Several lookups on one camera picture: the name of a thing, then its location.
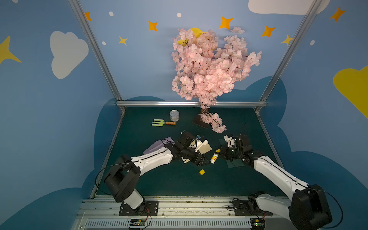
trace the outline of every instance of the painted cloud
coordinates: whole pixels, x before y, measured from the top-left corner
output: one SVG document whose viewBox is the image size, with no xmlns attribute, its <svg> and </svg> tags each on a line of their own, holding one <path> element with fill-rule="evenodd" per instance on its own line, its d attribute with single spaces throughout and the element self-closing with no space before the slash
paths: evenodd
<svg viewBox="0 0 368 230">
<path fill-rule="evenodd" d="M 248 8 L 257 14 L 306 14 L 313 0 L 249 0 Z M 317 13 L 321 13 L 330 0 L 323 0 Z"/>
<path fill-rule="evenodd" d="M 63 79 L 88 55 L 88 45 L 72 33 L 54 31 L 50 37 L 51 52 L 54 55 L 51 69 L 54 75 Z"/>
</svg>

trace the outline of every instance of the metal frame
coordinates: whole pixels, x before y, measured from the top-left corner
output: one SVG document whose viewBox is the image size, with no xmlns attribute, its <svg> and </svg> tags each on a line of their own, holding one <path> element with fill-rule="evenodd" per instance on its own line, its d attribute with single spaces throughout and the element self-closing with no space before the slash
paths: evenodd
<svg viewBox="0 0 368 230">
<path fill-rule="evenodd" d="M 155 197 L 146 196 L 146 200 L 159 201 L 158 215 L 152 217 L 153 225 L 149 228 L 247 228 L 247 223 L 238 221 L 249 221 L 256 216 L 235 216 L 233 211 L 226 209 L 232 205 L 234 197 Z M 112 196 L 96 196 L 95 199 L 83 200 L 77 213 L 72 230 L 84 229 L 127 229 L 130 219 L 144 219 L 142 217 L 119 216 L 121 203 L 116 203 Z M 281 218 L 273 215 L 267 219 Z M 198 221 L 224 221 L 221 225 L 203 224 Z"/>
<path fill-rule="evenodd" d="M 108 162 L 108 160 L 109 160 L 109 158 L 110 158 L 110 154 L 111 154 L 111 151 L 112 151 L 112 149 L 113 149 L 113 146 L 114 146 L 114 143 L 115 143 L 115 140 L 116 140 L 117 134 L 118 134 L 118 132 L 119 132 L 119 129 L 120 129 L 121 123 L 122 123 L 122 121 L 123 121 L 123 117 L 124 117 L 124 115 L 125 115 L 125 108 L 124 108 L 124 107 L 121 107 L 121 109 L 122 109 L 121 117 L 120 117 L 119 123 L 118 123 L 118 125 L 117 125 L 117 127 L 116 127 L 116 130 L 115 130 L 115 133 L 114 133 L 114 137 L 113 137 L 113 139 L 112 139 L 112 141 L 111 141 L 111 144 L 110 144 L 110 147 L 109 147 L 109 151 L 108 151 L 108 152 L 107 152 L 107 154 L 106 154 L 106 157 L 105 157 L 105 160 L 103 161 L 103 164 L 102 164 L 102 166 L 101 166 L 101 169 L 105 168 L 105 167 L 106 167 L 106 165 L 107 165 L 107 162 Z M 105 171 L 105 170 L 103 170 L 103 171 L 99 174 L 99 176 L 97 177 L 97 183 L 98 183 L 98 184 L 99 184 L 99 183 L 101 182 L 101 180 L 102 180 L 102 176 L 103 176 L 104 171 Z M 94 186 L 93 186 L 93 189 L 92 189 L 92 192 L 91 192 L 91 194 L 90 194 L 90 196 L 89 196 L 89 198 L 90 198 L 90 199 L 93 199 L 93 198 L 95 197 L 96 192 L 97 192 L 97 186 L 96 186 L 96 185 L 94 185 Z"/>
<path fill-rule="evenodd" d="M 150 107 L 170 107 L 170 106 L 182 106 L 182 107 L 199 107 L 200 102 L 196 101 L 117 101 L 118 106 L 150 106 Z M 266 102 L 217 102 L 211 107 L 264 107 Z"/>
<path fill-rule="evenodd" d="M 291 41 L 291 44 L 288 46 L 279 66 L 277 67 L 275 73 L 273 74 L 271 80 L 269 81 L 265 91 L 263 92 L 260 101 L 265 102 L 270 95 L 271 91 L 275 87 L 277 81 L 281 77 L 282 73 L 284 72 L 287 64 L 291 60 L 292 56 L 294 55 L 296 49 L 298 48 L 301 40 L 303 39 L 305 33 L 311 26 L 314 18 L 317 15 L 317 10 L 319 5 L 321 4 L 323 0 L 314 0 L 311 7 L 309 8 L 307 14 L 305 15 L 302 23 L 300 24 L 298 30 L 296 31 L 294 35 L 294 39 Z M 259 112 L 261 110 L 261 107 L 256 108 L 256 112 Z"/>
<path fill-rule="evenodd" d="M 266 135 L 266 138 L 267 138 L 268 144 L 270 145 L 270 147 L 271 147 L 271 149 L 272 149 L 272 152 L 273 152 L 273 154 L 274 154 L 274 155 L 275 155 L 275 157 L 276 157 L 277 164 L 278 164 L 281 168 L 285 169 L 285 168 L 284 168 L 284 166 L 283 166 L 283 164 L 282 164 L 282 162 L 281 162 L 281 160 L 280 160 L 280 157 L 279 157 L 279 155 L 278 155 L 278 153 L 277 153 L 277 151 L 276 151 L 276 148 L 275 148 L 275 146 L 273 145 L 273 143 L 272 143 L 272 141 L 271 141 L 271 137 L 270 137 L 270 135 L 268 135 L 268 132 L 267 132 L 266 126 L 265 126 L 265 124 L 263 123 L 263 121 L 262 121 L 262 119 L 261 119 L 261 116 L 258 114 L 258 112 L 256 112 L 255 114 L 257 115 L 258 121 L 259 121 L 259 123 L 261 124 L 261 127 L 262 127 L 262 129 L 263 129 L 263 132 L 264 132 L 264 133 L 265 133 L 265 135 Z"/>
<path fill-rule="evenodd" d="M 122 100 L 121 99 L 121 95 L 119 93 L 119 90 L 115 84 L 114 78 L 111 75 L 111 72 L 107 66 L 107 63 L 105 61 L 105 59 L 103 58 L 102 52 L 99 48 L 99 46 L 97 45 L 97 41 L 95 36 L 93 35 L 92 29 L 85 17 L 82 5 L 80 4 L 79 0 L 69 0 L 69 3 L 79 21 L 79 24 L 81 25 L 84 34 L 87 37 L 87 40 L 89 42 L 89 44 L 91 45 L 91 48 L 93 50 L 93 52 L 96 55 L 97 61 L 100 64 L 100 67 L 102 69 L 103 74 L 106 77 L 106 80 L 108 82 L 108 84 L 110 85 L 111 90 L 113 91 L 113 94 L 116 98 L 116 100 Z"/>
</svg>

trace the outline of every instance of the silver can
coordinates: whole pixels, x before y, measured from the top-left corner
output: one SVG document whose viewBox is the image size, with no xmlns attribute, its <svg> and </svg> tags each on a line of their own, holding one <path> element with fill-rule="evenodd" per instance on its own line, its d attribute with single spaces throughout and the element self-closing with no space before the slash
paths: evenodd
<svg viewBox="0 0 368 230">
<path fill-rule="evenodd" d="M 178 110 L 171 110 L 170 111 L 170 120 L 171 121 L 178 121 L 179 120 L 179 111 Z"/>
</svg>

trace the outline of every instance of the dark green table surface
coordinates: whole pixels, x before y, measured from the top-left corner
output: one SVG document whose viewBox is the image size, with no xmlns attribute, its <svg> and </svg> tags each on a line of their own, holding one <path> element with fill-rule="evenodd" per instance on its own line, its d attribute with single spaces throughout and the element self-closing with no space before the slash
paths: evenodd
<svg viewBox="0 0 368 230">
<path fill-rule="evenodd" d="M 180 119 L 176 125 L 151 126 L 155 118 L 170 121 L 169 112 L 173 109 L 180 112 Z M 114 164 L 123 154 L 140 156 L 157 140 L 167 137 L 177 140 L 184 130 L 194 136 L 197 135 L 197 125 L 193 124 L 192 120 L 199 111 L 198 107 L 128 108 L 107 165 Z M 261 150 L 276 162 L 252 108 L 211 108 L 210 112 L 217 112 L 227 128 L 226 131 L 218 134 L 212 129 L 199 127 L 199 134 L 208 140 L 213 149 L 219 146 L 219 139 L 224 135 L 239 135 L 246 122 L 242 134 L 249 136 L 253 149 Z M 208 159 L 213 153 L 214 151 L 206 153 Z M 202 176 L 199 174 L 201 169 L 205 171 Z M 108 191 L 103 182 L 100 188 Z M 259 172 L 249 166 L 228 168 L 226 161 L 221 157 L 214 164 L 202 167 L 192 162 L 184 164 L 178 160 L 159 166 L 140 177 L 137 190 L 143 196 L 248 196 L 257 191 L 264 191 L 273 196 L 285 196 L 277 186 Z"/>
</svg>

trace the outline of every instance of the tree base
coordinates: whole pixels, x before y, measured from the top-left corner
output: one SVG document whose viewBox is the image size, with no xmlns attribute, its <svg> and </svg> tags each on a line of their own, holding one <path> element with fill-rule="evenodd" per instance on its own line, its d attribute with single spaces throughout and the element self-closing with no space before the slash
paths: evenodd
<svg viewBox="0 0 368 230">
<path fill-rule="evenodd" d="M 205 122 L 202 121 L 201 116 L 199 114 L 197 114 L 197 116 L 194 117 L 194 119 L 192 120 L 192 123 L 201 126 L 202 128 L 205 129 L 212 129 L 212 126 L 210 124 L 207 124 Z"/>
</svg>

